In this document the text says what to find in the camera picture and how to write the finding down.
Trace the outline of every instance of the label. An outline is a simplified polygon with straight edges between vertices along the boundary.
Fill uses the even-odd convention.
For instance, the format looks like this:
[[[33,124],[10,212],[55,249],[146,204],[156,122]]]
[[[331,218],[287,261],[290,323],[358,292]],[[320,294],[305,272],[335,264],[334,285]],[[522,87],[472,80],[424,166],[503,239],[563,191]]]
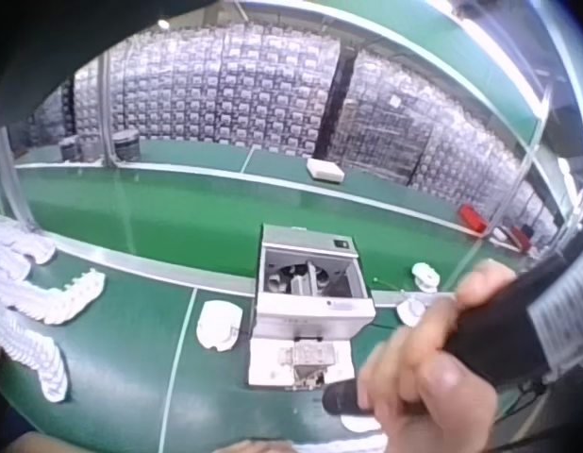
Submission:
[[[553,371],[562,373],[583,360],[583,252],[528,314]]]

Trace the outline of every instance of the white machine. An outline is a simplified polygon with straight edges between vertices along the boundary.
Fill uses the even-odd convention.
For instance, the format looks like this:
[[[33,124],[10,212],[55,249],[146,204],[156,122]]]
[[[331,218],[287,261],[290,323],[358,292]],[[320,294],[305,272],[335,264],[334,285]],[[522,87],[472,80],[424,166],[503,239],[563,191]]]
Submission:
[[[312,389],[353,378],[350,339],[374,318],[351,238],[263,227],[250,385]]]

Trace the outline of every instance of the black handle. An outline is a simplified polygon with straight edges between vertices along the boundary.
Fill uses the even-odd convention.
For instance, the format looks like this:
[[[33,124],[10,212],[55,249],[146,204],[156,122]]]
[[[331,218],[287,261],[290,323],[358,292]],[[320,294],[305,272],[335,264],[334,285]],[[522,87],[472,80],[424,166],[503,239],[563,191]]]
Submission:
[[[482,307],[462,313],[444,349],[497,389],[543,377],[550,366],[527,309],[563,273],[570,272],[582,251],[583,231],[561,255],[543,260]],[[323,406],[332,415],[370,414],[358,406],[355,379],[329,385],[323,394]],[[409,407],[418,413],[425,410],[421,405]]]

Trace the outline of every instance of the finger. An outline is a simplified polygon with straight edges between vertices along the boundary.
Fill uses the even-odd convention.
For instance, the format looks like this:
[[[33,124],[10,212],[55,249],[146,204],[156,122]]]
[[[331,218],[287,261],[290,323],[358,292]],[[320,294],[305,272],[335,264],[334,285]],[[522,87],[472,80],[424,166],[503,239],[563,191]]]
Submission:
[[[216,450],[214,453],[266,453],[269,444],[262,441],[243,441],[238,444]]]
[[[411,329],[400,327],[384,345],[370,377],[368,392],[374,405],[386,404],[388,411],[394,413],[398,408],[398,365],[400,351],[410,335]]]
[[[477,307],[487,302],[499,290],[516,278],[514,271],[495,260],[477,264],[458,285],[457,301],[463,308]]]
[[[266,453],[295,453],[290,442],[269,442]]]
[[[415,327],[403,346],[399,394],[403,401],[420,400],[415,384],[415,372],[429,356],[441,350],[458,319],[458,305],[449,298],[437,299]]]
[[[444,446],[448,451],[486,447],[497,411],[497,394],[488,382],[445,352],[422,363],[416,382],[432,420],[450,443]]]
[[[218,450],[214,450],[214,453],[237,453],[239,451],[243,451],[244,448],[250,446],[252,441],[241,441],[236,444],[227,446],[225,448],[219,448]]]
[[[369,410],[373,407],[371,399],[369,398],[369,386],[371,382],[371,377],[374,373],[375,365],[379,362],[379,358],[384,351],[384,346],[386,343],[382,342],[375,346],[374,350],[363,363],[363,366],[358,372],[357,380],[357,398],[358,406],[364,410]]]

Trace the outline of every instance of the ceiling light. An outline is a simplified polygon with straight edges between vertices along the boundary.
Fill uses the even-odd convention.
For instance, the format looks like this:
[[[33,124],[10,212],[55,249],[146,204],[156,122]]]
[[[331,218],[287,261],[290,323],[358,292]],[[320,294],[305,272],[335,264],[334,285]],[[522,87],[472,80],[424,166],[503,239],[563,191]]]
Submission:
[[[167,30],[168,28],[170,28],[170,23],[165,19],[159,19],[158,27],[161,28],[162,30]]]

